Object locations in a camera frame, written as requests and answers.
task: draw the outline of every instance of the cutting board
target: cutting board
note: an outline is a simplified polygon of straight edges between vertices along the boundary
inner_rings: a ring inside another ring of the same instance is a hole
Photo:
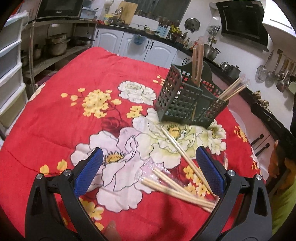
[[[122,1],[118,9],[121,7],[123,7],[121,19],[125,21],[125,24],[130,24],[138,5],[136,3]]]

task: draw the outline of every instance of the blue gripper pad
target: blue gripper pad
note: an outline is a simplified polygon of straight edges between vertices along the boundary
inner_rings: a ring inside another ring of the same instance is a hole
[[[222,197],[226,188],[226,169],[220,162],[213,160],[203,146],[197,148],[195,157],[213,193]]]
[[[104,154],[101,148],[96,148],[88,157],[87,164],[75,180],[74,194],[76,198],[84,195],[103,163]]]

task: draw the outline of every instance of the range hood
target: range hood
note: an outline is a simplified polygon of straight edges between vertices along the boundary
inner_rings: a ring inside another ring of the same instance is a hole
[[[268,33],[262,21],[260,1],[236,0],[216,3],[221,17],[221,34],[268,52]]]

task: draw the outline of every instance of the metal shelf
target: metal shelf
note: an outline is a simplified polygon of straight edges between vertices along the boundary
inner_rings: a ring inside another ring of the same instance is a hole
[[[74,54],[78,51],[81,51],[81,50],[84,50],[84,49],[87,49],[91,47],[91,44],[87,44],[85,46],[76,46],[76,47],[73,47],[73,48],[69,48],[67,49],[66,53],[61,55],[61,56],[57,56],[57,57],[53,57],[53,58],[49,58],[49,59],[45,59],[45,60],[37,60],[33,63],[33,66],[34,66],[34,70],[33,70],[33,75],[36,76],[38,75],[41,71],[45,70],[46,68],[48,68],[49,66],[53,65],[54,63],[58,62],[59,60],[71,55],[71,54]],[[30,78],[30,69],[29,69],[29,66],[25,67],[23,69],[23,76],[26,77],[26,78]]]
[[[88,24],[96,24],[97,21],[95,20],[84,20],[84,19],[78,19],[78,20],[73,20],[73,19],[59,19],[59,20],[48,20],[48,21],[40,21],[35,23],[35,27],[43,26],[43,25],[49,25],[49,24],[60,24],[60,23],[88,23]],[[30,29],[32,26],[32,23],[27,24],[23,30],[25,29]]]

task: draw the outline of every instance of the screw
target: screw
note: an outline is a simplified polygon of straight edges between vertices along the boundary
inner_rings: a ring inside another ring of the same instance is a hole
[[[232,177],[235,176],[235,171],[234,170],[229,170],[228,175],[232,176]]]
[[[41,179],[43,177],[42,173],[39,173],[37,176],[36,176],[36,179]]]
[[[262,176],[259,175],[259,174],[256,174],[256,178],[257,178],[257,180],[261,180],[262,179]]]
[[[64,170],[63,174],[65,176],[69,176],[71,174],[71,170],[70,169],[66,169],[66,170]]]

